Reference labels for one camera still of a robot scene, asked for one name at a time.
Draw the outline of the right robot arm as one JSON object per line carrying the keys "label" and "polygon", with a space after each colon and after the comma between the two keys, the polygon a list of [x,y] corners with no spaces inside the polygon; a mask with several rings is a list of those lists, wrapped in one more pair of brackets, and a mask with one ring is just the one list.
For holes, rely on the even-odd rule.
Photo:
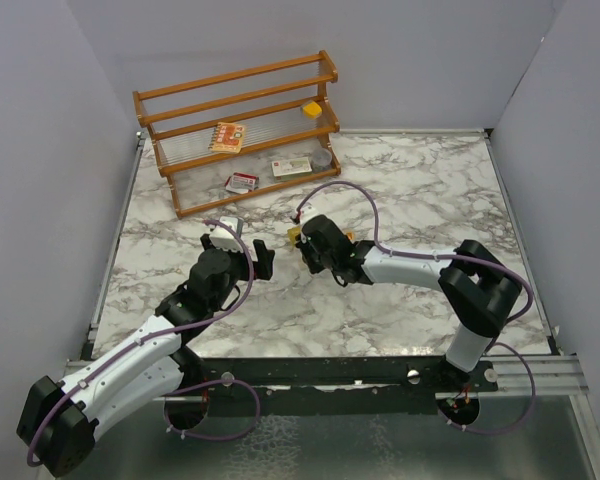
{"label": "right robot arm", "polygon": [[479,242],[465,240],[440,255],[400,256],[371,240],[352,241],[327,216],[301,213],[295,247],[312,274],[329,271],[349,284],[400,284],[438,291],[460,321],[439,367],[441,383],[461,391],[476,376],[475,367],[505,327],[522,291],[522,282]]}

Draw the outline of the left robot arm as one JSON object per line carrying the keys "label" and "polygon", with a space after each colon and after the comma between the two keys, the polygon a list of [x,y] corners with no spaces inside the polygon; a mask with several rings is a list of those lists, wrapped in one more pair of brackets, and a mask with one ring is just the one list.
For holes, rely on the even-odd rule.
{"label": "left robot arm", "polygon": [[16,428],[30,467],[61,477],[75,469],[116,423],[156,396],[186,395],[203,383],[200,359],[187,344],[273,275],[274,250],[219,227],[201,238],[203,251],[186,281],[164,298],[128,338],[96,361],[60,380],[43,376],[29,389]]}

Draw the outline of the yellow weekly pill organizer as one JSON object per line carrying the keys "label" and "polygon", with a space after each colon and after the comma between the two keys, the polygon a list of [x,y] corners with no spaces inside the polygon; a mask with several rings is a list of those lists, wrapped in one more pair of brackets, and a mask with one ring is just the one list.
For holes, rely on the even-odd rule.
{"label": "yellow weekly pill organizer", "polygon": [[301,234],[302,231],[300,226],[294,226],[287,230],[287,237],[291,249],[297,247],[297,244],[301,241]]}

